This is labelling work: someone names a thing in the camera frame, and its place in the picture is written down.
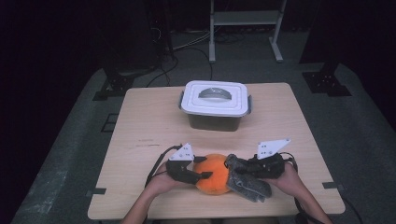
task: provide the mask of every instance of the gray container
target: gray container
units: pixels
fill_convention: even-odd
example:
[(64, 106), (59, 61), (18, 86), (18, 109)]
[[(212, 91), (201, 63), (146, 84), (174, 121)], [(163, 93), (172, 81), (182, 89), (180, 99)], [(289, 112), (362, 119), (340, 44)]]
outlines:
[(234, 132), (251, 112), (251, 96), (241, 83), (191, 81), (180, 95), (179, 108), (194, 129)]

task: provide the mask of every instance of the white lid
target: white lid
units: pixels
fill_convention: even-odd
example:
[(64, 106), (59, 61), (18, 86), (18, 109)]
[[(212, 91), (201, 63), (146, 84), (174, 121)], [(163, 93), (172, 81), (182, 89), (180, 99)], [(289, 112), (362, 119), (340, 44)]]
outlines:
[(236, 82), (191, 81), (181, 109), (194, 115), (243, 117), (248, 112), (248, 89)]

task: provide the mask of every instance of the gray carpet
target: gray carpet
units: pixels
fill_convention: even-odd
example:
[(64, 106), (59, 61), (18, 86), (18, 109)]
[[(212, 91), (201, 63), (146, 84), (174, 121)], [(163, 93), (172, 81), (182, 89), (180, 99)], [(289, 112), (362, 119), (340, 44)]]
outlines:
[[(311, 93), (302, 72), (318, 71), (322, 64), (298, 63), (307, 35), (280, 34), (278, 44), (283, 63), (275, 60), (268, 43), (269, 34), (245, 35), (234, 44), (217, 45), (217, 61), (212, 64), (213, 80), (289, 83), (334, 181), (345, 188), (341, 194), (353, 203), (364, 223), (392, 223), (396, 220), (393, 211), (396, 207), (396, 133), (356, 74), (343, 65), (338, 66), (335, 75), (352, 96)], [(194, 38), (194, 35), (173, 35), (175, 46)], [(203, 42), (193, 48), (207, 54), (208, 45)], [(175, 55), (177, 67), (168, 73), (171, 86), (210, 78), (210, 66), (201, 51), (184, 49)], [(164, 58), (163, 69), (174, 64), (169, 57)], [(134, 88), (146, 87), (161, 72), (157, 70), (138, 77)], [(103, 70), (92, 75), (13, 223), (97, 223), (88, 219), (87, 211), (111, 138), (111, 133), (101, 130), (109, 114), (119, 113), (123, 100), (122, 97), (92, 100), (105, 80)], [(162, 76), (150, 87), (166, 85)], [(359, 223), (348, 205), (344, 214), (331, 218), (334, 223)], [(280, 217), (279, 221), (293, 223), (292, 217)]]

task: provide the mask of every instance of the person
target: person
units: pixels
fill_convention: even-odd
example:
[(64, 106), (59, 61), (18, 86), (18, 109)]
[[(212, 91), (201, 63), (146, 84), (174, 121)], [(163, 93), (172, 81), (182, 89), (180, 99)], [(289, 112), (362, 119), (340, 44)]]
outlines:
[[(278, 179), (264, 179), (267, 183), (276, 186), (284, 193), (295, 197), (305, 212), (311, 217), (325, 224), (332, 224), (332, 221), (323, 211), (322, 207), (305, 186), (293, 166), (286, 162), (285, 172)], [(171, 189), (187, 185), (174, 180), (166, 173), (165, 162), (158, 168), (156, 175), (152, 177), (146, 188), (137, 198), (134, 205), (121, 221), (122, 224), (141, 224), (146, 218), (149, 207), (154, 199)]]

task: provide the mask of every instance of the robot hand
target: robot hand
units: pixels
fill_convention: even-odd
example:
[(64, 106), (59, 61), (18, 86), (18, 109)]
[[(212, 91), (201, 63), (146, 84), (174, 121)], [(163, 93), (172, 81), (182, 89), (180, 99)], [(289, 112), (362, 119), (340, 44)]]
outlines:
[(205, 161), (206, 157), (195, 157), (190, 144), (177, 150), (166, 163), (167, 173), (175, 180), (195, 185), (200, 179), (208, 179), (213, 173), (195, 173), (187, 168), (193, 162)]

